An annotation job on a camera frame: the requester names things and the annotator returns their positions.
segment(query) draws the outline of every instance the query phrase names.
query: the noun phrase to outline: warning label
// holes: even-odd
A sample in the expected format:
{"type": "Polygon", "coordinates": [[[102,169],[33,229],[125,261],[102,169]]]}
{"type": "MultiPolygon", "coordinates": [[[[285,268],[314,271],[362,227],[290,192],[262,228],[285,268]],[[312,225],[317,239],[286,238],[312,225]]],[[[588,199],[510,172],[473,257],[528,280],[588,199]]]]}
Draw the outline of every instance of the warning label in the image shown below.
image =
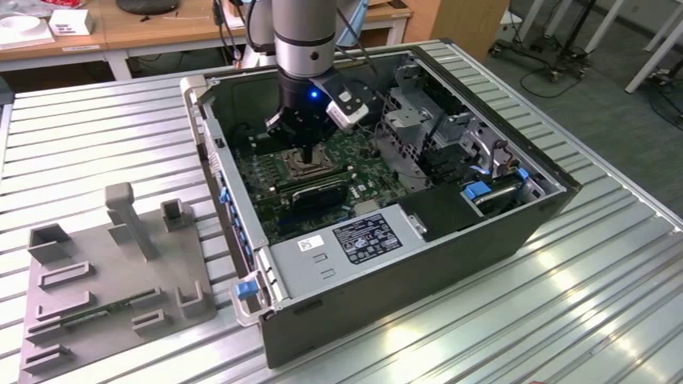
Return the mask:
{"type": "Polygon", "coordinates": [[[353,264],[360,264],[402,246],[381,214],[333,230],[333,235],[353,264]]]}

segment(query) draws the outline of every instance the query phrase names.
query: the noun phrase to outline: barcode sticker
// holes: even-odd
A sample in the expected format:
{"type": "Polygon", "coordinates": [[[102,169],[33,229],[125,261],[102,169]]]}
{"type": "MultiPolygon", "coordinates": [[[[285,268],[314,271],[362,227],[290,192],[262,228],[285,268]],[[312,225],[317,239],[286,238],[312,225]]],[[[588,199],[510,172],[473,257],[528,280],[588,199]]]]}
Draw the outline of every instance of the barcode sticker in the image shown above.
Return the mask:
{"type": "Polygon", "coordinates": [[[313,248],[324,244],[322,237],[318,234],[316,234],[313,237],[304,238],[302,240],[300,240],[297,244],[301,252],[312,250],[313,248]]]}
{"type": "Polygon", "coordinates": [[[61,48],[61,50],[64,52],[73,52],[73,51],[77,51],[77,50],[98,50],[98,45],[92,45],[92,46],[65,46],[64,48],[61,48]]]}

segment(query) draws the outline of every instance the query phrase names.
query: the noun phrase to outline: green circuit board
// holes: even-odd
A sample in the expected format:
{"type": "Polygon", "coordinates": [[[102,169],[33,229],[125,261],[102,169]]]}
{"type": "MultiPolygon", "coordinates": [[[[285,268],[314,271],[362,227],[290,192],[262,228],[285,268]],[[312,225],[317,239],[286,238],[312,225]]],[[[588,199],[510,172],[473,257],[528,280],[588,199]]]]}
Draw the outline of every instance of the green circuit board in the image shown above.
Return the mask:
{"type": "Polygon", "coordinates": [[[237,152],[237,168],[270,244],[354,217],[356,211],[362,212],[356,209],[362,202],[369,202],[369,206],[374,202],[381,208],[406,194],[362,134],[337,132],[320,144],[317,152],[326,167],[308,177],[292,175],[292,150],[262,155],[250,150],[237,152]],[[322,211],[292,215],[292,196],[302,190],[328,185],[348,188],[344,203],[322,211]]]}

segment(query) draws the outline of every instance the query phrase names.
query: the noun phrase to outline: cable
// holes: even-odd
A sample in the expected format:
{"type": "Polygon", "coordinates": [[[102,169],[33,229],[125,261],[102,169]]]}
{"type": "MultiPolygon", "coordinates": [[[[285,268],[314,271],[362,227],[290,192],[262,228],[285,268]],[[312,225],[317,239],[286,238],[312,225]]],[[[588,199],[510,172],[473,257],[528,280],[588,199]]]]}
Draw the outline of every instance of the cable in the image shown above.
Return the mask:
{"type": "Polygon", "coordinates": [[[538,68],[537,70],[533,70],[532,72],[529,72],[528,74],[525,74],[524,76],[521,76],[520,78],[520,86],[521,88],[529,93],[532,94],[533,96],[538,97],[538,98],[558,98],[562,94],[565,94],[568,92],[568,90],[570,90],[572,88],[576,87],[577,84],[580,84],[580,82],[582,81],[582,79],[578,79],[570,86],[568,86],[566,88],[564,88],[560,92],[557,92],[556,94],[537,94],[536,92],[533,92],[532,90],[528,89],[528,87],[525,86],[524,84],[524,80],[525,78],[528,78],[529,76],[532,76],[533,74],[537,74],[540,71],[542,71],[545,69],[545,67],[542,68],[538,68]]]}
{"type": "Polygon", "coordinates": [[[218,23],[217,24],[217,32],[221,37],[222,45],[230,55],[232,60],[240,62],[242,60],[242,54],[241,54],[240,50],[237,49],[237,44],[234,43],[234,36],[232,36],[230,27],[226,24],[225,10],[222,9],[221,0],[213,0],[213,11],[214,11],[213,16],[217,19],[216,21],[218,23]],[[229,46],[225,42],[225,37],[222,36],[222,24],[225,24],[226,34],[230,38],[232,50],[229,49],[229,46]]]}
{"type": "MultiPolygon", "coordinates": [[[[246,27],[246,44],[248,46],[252,47],[252,50],[253,51],[257,51],[261,49],[261,45],[260,44],[256,44],[253,41],[252,41],[252,33],[250,33],[250,26],[252,26],[252,14],[253,14],[253,8],[256,8],[256,1],[257,0],[252,0],[249,5],[250,7],[248,8],[248,11],[246,11],[246,21],[244,22],[244,26],[246,27]]],[[[244,16],[242,16],[242,12],[238,10],[238,7],[237,7],[237,12],[238,12],[238,17],[244,19],[244,16]]]]}
{"type": "Polygon", "coordinates": [[[508,5],[509,23],[512,24],[512,29],[514,30],[514,37],[512,38],[512,43],[522,46],[524,43],[522,43],[522,41],[520,39],[520,32],[516,29],[514,18],[512,17],[510,9],[512,9],[512,0],[509,0],[509,5],[508,5]]]}
{"type": "Polygon", "coordinates": [[[161,54],[157,54],[157,56],[154,58],[149,58],[149,59],[137,58],[137,60],[142,60],[144,62],[154,62],[156,60],[158,60],[160,57],[161,57],[161,54]]]}
{"type": "Polygon", "coordinates": [[[334,49],[337,50],[337,52],[341,53],[341,55],[348,59],[350,60],[352,62],[357,62],[358,58],[356,56],[353,56],[352,54],[349,54],[349,52],[341,48],[340,46],[334,46],[334,49]]]}
{"type": "Polygon", "coordinates": [[[648,96],[648,102],[649,102],[649,108],[652,109],[652,112],[656,113],[656,115],[661,118],[661,120],[664,120],[673,128],[683,131],[683,127],[678,126],[668,117],[664,116],[664,114],[661,114],[661,112],[657,111],[656,107],[653,106],[652,95],[648,96]]]}
{"type": "Polygon", "coordinates": [[[156,68],[154,66],[150,66],[149,64],[146,64],[144,61],[141,61],[138,58],[130,58],[132,60],[136,60],[137,63],[141,65],[141,66],[145,66],[146,68],[149,68],[150,70],[154,70],[156,72],[158,72],[160,74],[170,74],[172,72],[174,72],[178,68],[180,68],[180,63],[182,62],[182,58],[184,58],[184,53],[180,52],[180,57],[178,57],[178,61],[174,63],[174,68],[170,69],[170,71],[165,71],[165,70],[160,70],[158,68],[156,68]]]}
{"type": "Polygon", "coordinates": [[[680,110],[680,108],[676,106],[676,104],[673,103],[673,101],[670,101],[669,97],[665,95],[664,92],[661,92],[661,90],[658,91],[658,94],[661,95],[661,97],[664,98],[665,102],[669,104],[669,106],[673,107],[674,111],[683,115],[683,110],[680,110]]]}
{"type": "Polygon", "coordinates": [[[360,52],[362,52],[362,55],[365,56],[366,64],[370,66],[372,72],[374,72],[374,76],[378,77],[378,72],[374,67],[374,63],[372,62],[370,56],[366,54],[365,47],[362,46],[362,43],[360,42],[358,35],[353,30],[353,27],[350,26],[349,21],[345,19],[344,12],[341,12],[341,9],[337,7],[337,16],[341,18],[341,22],[344,22],[344,25],[346,29],[349,30],[350,36],[353,36],[354,42],[358,45],[360,52]]]}
{"type": "Polygon", "coordinates": [[[221,41],[222,41],[222,49],[221,49],[221,55],[222,55],[222,61],[225,62],[225,65],[229,66],[230,65],[230,62],[229,60],[226,59],[226,56],[225,56],[225,52],[229,53],[229,51],[226,50],[226,43],[225,43],[225,37],[222,36],[222,24],[220,24],[217,26],[217,34],[218,36],[221,37],[221,41]]]}
{"type": "Polygon", "coordinates": [[[673,101],[669,99],[669,97],[665,95],[664,92],[661,92],[661,90],[657,90],[656,92],[653,91],[649,91],[648,92],[648,103],[649,103],[649,108],[652,109],[652,112],[656,113],[656,115],[661,118],[661,120],[664,120],[673,128],[676,128],[677,130],[681,130],[683,131],[683,126],[680,126],[673,119],[670,119],[668,116],[664,115],[662,112],[660,112],[657,110],[657,107],[653,103],[653,96],[654,95],[658,95],[665,101],[666,101],[666,104],[669,104],[670,107],[673,107],[676,113],[678,114],[678,116],[683,115],[683,113],[680,112],[680,108],[676,106],[676,104],[673,103],[673,101]]]}

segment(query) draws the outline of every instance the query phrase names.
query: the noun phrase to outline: power cord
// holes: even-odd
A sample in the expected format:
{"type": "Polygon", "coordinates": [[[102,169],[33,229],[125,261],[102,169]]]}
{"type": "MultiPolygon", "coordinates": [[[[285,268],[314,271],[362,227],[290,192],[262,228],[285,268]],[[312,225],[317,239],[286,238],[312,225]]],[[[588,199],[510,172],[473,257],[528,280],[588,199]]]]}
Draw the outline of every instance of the power cord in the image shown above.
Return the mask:
{"type": "Polygon", "coordinates": [[[213,23],[217,25],[217,33],[221,37],[222,46],[230,55],[230,59],[240,62],[242,60],[242,53],[237,48],[237,44],[234,43],[234,36],[232,36],[230,27],[226,24],[225,10],[222,9],[221,0],[213,0],[213,23]],[[226,34],[230,38],[232,49],[226,44],[225,37],[222,36],[222,24],[225,24],[226,34]]]}
{"type": "Polygon", "coordinates": [[[350,26],[350,23],[344,16],[344,12],[341,12],[341,9],[338,7],[337,7],[337,16],[341,19],[341,22],[344,22],[344,25],[345,25],[346,29],[349,30],[350,36],[353,36],[353,40],[358,45],[360,52],[362,52],[362,56],[365,56],[366,64],[368,64],[368,66],[370,66],[374,76],[378,77],[378,71],[376,70],[374,63],[372,62],[372,59],[366,53],[365,47],[362,46],[362,43],[360,42],[358,35],[354,32],[353,27],[350,26]]]}
{"type": "Polygon", "coordinates": [[[582,79],[580,78],[578,80],[576,80],[576,82],[568,86],[566,88],[564,88],[561,91],[558,91],[556,94],[538,94],[537,92],[532,91],[528,86],[524,84],[524,80],[532,76],[533,74],[537,74],[540,73],[542,70],[545,70],[546,68],[542,67],[542,68],[538,68],[537,70],[533,70],[532,72],[529,72],[528,74],[525,74],[524,76],[521,76],[520,78],[520,87],[529,93],[532,94],[533,96],[538,97],[538,98],[558,98],[562,94],[565,94],[572,88],[576,87],[577,84],[580,84],[580,82],[582,81],[582,79]]]}
{"type": "Polygon", "coordinates": [[[178,60],[176,61],[174,67],[170,69],[170,71],[160,70],[154,66],[150,66],[149,64],[146,64],[145,63],[146,60],[140,60],[140,58],[130,58],[130,60],[134,60],[137,62],[137,64],[140,64],[141,66],[146,67],[150,70],[154,70],[160,74],[170,74],[180,68],[180,63],[182,62],[182,58],[184,58],[184,53],[180,52],[178,60]]]}
{"type": "Polygon", "coordinates": [[[260,44],[256,44],[253,42],[252,34],[250,34],[252,14],[253,14],[253,8],[256,8],[256,1],[257,0],[252,0],[249,3],[249,7],[248,7],[248,11],[246,11],[246,19],[244,19],[242,10],[240,9],[240,7],[237,7],[238,17],[242,20],[244,28],[246,28],[246,44],[248,44],[248,46],[252,47],[252,50],[254,52],[260,51],[262,48],[260,44]]]}
{"type": "Polygon", "coordinates": [[[656,89],[656,91],[650,90],[648,92],[648,104],[649,104],[649,108],[652,109],[652,112],[656,113],[656,115],[661,118],[661,120],[664,120],[673,128],[683,131],[683,126],[680,126],[680,124],[676,122],[676,119],[683,120],[683,110],[677,107],[677,105],[673,103],[673,100],[670,100],[670,98],[666,96],[665,92],[661,91],[661,89],[656,89]],[[670,106],[670,108],[673,108],[673,111],[676,114],[674,118],[670,118],[669,116],[666,116],[665,112],[658,110],[654,100],[653,100],[654,95],[657,95],[665,101],[665,103],[670,106]]]}

